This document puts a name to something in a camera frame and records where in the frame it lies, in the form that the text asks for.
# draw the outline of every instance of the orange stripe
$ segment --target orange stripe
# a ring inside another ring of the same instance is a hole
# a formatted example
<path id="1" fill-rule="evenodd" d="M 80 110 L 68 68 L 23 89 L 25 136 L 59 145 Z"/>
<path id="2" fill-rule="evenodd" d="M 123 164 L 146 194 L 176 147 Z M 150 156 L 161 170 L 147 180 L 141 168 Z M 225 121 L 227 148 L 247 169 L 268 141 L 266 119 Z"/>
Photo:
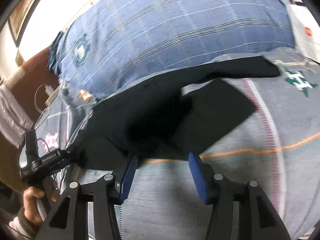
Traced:
<path id="1" fill-rule="evenodd" d="M 301 145 L 304 145 L 310 141 L 313 141 L 314 139 L 318 138 L 320 136 L 320 132 L 317 132 L 316 134 L 303 139 L 302 141 L 292 144 L 292 145 L 288 145 L 288 146 L 283 146 L 281 147 L 282 150 L 289 150 L 289 149 L 294 149 L 297 148 Z M 209 155 L 204 155 L 201 156 L 201 159 L 212 159 L 212 158 L 217 158 L 217 157 L 225 157 L 225 156 L 229 156 L 229 155 L 236 155 L 236 154 L 241 154 L 241 153 L 253 153 L 253 154 L 271 154 L 271 153 L 277 153 L 277 150 L 261 150 L 261 151 L 257 151 L 254 149 L 240 149 L 240 150 L 234 150 L 234 151 L 230 151 L 230 152 L 225 152 L 225 153 L 213 153 L 213 154 L 209 154 Z M 180 162 L 179 160 L 167 160 L 167 159 L 161 159 L 161 160 L 148 160 L 145 161 L 145 164 L 160 164 L 160 163 L 177 163 Z"/>

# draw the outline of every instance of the finger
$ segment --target finger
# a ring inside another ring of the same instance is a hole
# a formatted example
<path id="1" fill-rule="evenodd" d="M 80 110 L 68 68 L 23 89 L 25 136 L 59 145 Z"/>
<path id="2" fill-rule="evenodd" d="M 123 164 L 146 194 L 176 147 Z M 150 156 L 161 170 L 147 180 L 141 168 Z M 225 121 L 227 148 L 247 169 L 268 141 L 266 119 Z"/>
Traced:
<path id="1" fill-rule="evenodd" d="M 52 191 L 52 194 L 51 194 L 51 199 L 53 202 L 57 202 L 58 198 L 60 197 L 60 193 L 57 189 L 54 189 Z"/>
<path id="2" fill-rule="evenodd" d="M 36 206 L 35 198 L 41 198 L 44 196 L 44 192 L 35 187 L 29 187 L 23 193 L 23 206 L 24 206 L 24 215 L 35 225 L 39 225 L 42 222 L 41 216 L 39 214 L 38 208 Z"/>
<path id="3" fill-rule="evenodd" d="M 57 188 L 58 187 L 58 183 L 54 179 L 52 180 L 52 187 L 53 188 Z"/>

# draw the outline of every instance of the metal pivot bolt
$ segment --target metal pivot bolt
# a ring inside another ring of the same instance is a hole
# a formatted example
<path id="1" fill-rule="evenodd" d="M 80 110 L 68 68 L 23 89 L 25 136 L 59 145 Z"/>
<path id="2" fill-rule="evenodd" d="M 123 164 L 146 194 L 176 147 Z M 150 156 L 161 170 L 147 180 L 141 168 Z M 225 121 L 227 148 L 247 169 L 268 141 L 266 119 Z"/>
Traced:
<path id="1" fill-rule="evenodd" d="M 223 176 L 221 174 L 219 174 L 219 173 L 215 174 L 213 177 L 216 180 L 222 180 L 223 179 Z"/>
<path id="2" fill-rule="evenodd" d="M 78 182 L 74 181 L 74 182 L 71 182 L 70 185 L 69 185 L 70 188 L 76 188 L 78 187 Z"/>
<path id="3" fill-rule="evenodd" d="M 258 183 L 255 180 L 250 180 L 249 184 L 250 184 L 251 187 L 257 187 L 258 186 Z"/>
<path id="4" fill-rule="evenodd" d="M 108 180 L 112 180 L 113 179 L 113 175 L 112 174 L 107 174 L 104 177 L 104 180 L 108 181 Z"/>

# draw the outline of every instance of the green logo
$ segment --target green logo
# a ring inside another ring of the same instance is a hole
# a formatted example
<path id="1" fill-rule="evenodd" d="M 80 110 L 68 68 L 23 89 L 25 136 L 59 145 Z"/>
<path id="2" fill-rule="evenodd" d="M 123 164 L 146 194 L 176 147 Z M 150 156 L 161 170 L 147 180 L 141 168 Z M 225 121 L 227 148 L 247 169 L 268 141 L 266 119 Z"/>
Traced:
<path id="1" fill-rule="evenodd" d="M 302 70 L 291 71 L 286 67 L 284 69 L 287 75 L 285 81 L 287 81 L 291 85 L 294 85 L 298 90 L 301 90 L 306 97 L 308 97 L 309 88 L 315 88 L 318 86 L 318 84 L 311 84 L 310 82 L 308 82 L 304 77 Z"/>

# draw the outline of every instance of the white cable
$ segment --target white cable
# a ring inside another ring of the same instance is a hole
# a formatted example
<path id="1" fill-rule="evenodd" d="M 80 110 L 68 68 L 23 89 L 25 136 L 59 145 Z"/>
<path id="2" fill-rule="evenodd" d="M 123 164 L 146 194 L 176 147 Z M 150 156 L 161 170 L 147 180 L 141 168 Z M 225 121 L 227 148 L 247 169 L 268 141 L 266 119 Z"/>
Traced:
<path id="1" fill-rule="evenodd" d="M 47 109 L 49 109 L 49 111 L 48 111 L 48 113 L 47 113 L 47 116 L 43 119 L 43 121 L 42 121 L 41 123 L 38 124 L 38 122 L 40 121 L 40 118 L 42 117 L 43 113 L 44 113 Z M 47 118 L 48 118 L 48 116 L 49 116 L 50 113 L 51 113 L 51 109 L 50 109 L 49 107 L 47 107 L 46 109 L 44 109 L 44 111 L 41 113 L 38 121 L 36 121 L 35 130 L 37 130 L 38 127 L 39 127 L 41 124 L 43 124 L 45 120 L 47 120 Z"/>
<path id="2" fill-rule="evenodd" d="M 36 110 L 37 110 L 40 114 L 42 114 L 44 110 L 41 110 L 41 109 L 38 107 L 38 105 L 37 105 L 37 101 L 36 101 L 36 96 L 37 96 L 37 93 L 38 93 L 38 91 L 39 91 L 40 87 L 42 87 L 42 86 L 44 86 L 44 87 L 45 87 L 45 86 L 48 86 L 48 85 L 47 85 L 47 84 L 42 83 L 42 84 L 38 87 L 38 89 L 36 90 L 35 98 L 34 98 L 35 108 L 36 108 Z"/>

